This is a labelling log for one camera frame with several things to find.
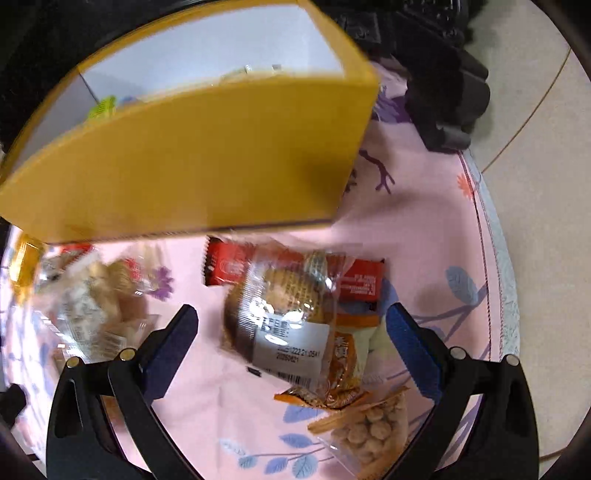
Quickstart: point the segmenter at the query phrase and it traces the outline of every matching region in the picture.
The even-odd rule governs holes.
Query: clear plastic bag
[[[136,348],[157,318],[144,314],[122,321],[118,292],[97,251],[68,265],[37,292],[33,305],[59,337],[59,356],[79,356],[87,363],[111,360],[127,346]]]
[[[402,387],[380,402],[351,406],[314,421],[308,430],[359,480],[381,479],[407,444],[405,390]]]
[[[326,398],[344,265],[344,255],[257,245],[226,298],[222,346]]]

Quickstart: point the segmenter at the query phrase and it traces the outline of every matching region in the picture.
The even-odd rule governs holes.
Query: black object
[[[467,0],[317,0],[372,59],[395,57],[410,72],[406,109],[430,151],[470,146],[486,111],[488,70],[462,47]]]
[[[0,393],[0,473],[11,480],[45,480],[10,432],[26,405],[25,392],[18,385]]]
[[[591,9],[581,0],[533,0],[569,42],[591,79]]]
[[[165,394],[197,333],[197,324],[195,310],[184,305],[166,329],[150,334],[137,351],[126,349],[113,361],[91,365],[70,359],[51,408],[47,435],[49,480],[202,480],[150,407],[152,400]],[[499,363],[486,362],[470,358],[458,347],[448,350],[432,330],[418,327],[399,303],[388,309],[387,329],[417,386],[435,400],[435,405],[384,480],[537,479],[534,410],[517,357],[508,355]],[[482,399],[459,460],[434,471],[468,399],[475,394],[481,394]],[[152,473],[126,461],[100,395],[116,398]],[[583,428],[589,428],[589,419]],[[588,471],[568,459],[571,451],[589,449],[580,441],[579,433],[561,457],[570,468],[550,475],[551,469],[544,479],[585,478],[579,474]],[[14,480],[43,478],[14,438],[4,430],[0,434],[0,446],[4,448],[0,450],[2,473],[8,470]],[[6,449],[10,439],[16,447]]]
[[[516,356],[474,360],[449,351],[420,328],[400,303],[388,309],[387,329],[421,392],[436,401],[387,480],[536,480],[538,432],[525,375]],[[460,458],[434,473],[471,395],[482,395]]]
[[[151,403],[166,393],[197,335],[197,312],[184,305],[164,330],[110,362],[70,359],[61,374],[47,432],[47,477],[59,480],[198,479]],[[152,473],[125,459],[100,395],[115,397]]]

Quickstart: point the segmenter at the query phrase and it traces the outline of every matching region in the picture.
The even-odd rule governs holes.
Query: red wrapper
[[[255,248],[252,244],[239,244],[209,237],[203,264],[205,285],[238,283],[246,273]],[[298,252],[285,250],[285,258],[282,260],[286,264],[297,264],[302,262],[303,256]],[[339,301],[378,301],[383,276],[384,260],[355,260],[341,280]]]
[[[384,266],[384,260],[355,260],[341,278],[339,301],[378,301]]]

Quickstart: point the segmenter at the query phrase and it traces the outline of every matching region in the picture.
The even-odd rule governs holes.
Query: floor
[[[474,27],[468,50],[489,67],[492,99],[470,150],[515,269],[521,360],[546,455],[568,444],[591,405],[591,82],[529,0],[489,2]]]

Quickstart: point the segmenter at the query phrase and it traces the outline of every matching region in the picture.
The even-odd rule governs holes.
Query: white label
[[[288,381],[314,389],[322,368],[330,328],[320,323],[291,323],[267,314],[256,331],[252,364]]]

